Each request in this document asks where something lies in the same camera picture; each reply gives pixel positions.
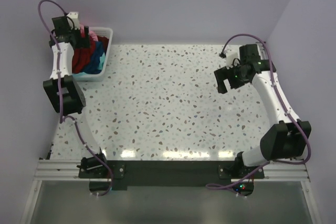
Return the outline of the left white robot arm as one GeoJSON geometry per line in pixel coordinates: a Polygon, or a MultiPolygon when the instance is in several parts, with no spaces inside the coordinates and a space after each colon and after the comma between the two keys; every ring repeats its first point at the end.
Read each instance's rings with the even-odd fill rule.
{"type": "Polygon", "coordinates": [[[79,84],[72,75],[72,59],[77,48],[87,48],[89,29],[82,35],[80,26],[71,14],[52,19],[54,29],[50,32],[49,45],[53,52],[51,75],[43,82],[43,88],[60,122],[69,120],[82,148],[78,168],[86,178],[103,178],[112,175],[105,154],[93,137],[86,115],[86,99],[79,84]]]}

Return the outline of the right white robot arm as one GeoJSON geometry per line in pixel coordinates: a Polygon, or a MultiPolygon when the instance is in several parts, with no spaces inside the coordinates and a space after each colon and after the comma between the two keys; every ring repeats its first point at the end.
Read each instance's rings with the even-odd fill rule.
{"type": "Polygon", "coordinates": [[[220,175],[246,178],[261,171],[262,165],[270,161],[305,164],[311,157],[308,141],[311,125],[291,108],[272,61],[261,58],[256,44],[241,46],[238,51],[223,49],[220,57],[226,59],[226,66],[214,72],[218,92],[227,93],[225,81],[231,89],[252,84],[261,97],[270,124],[259,145],[238,153],[231,167],[219,168],[220,175]]]}

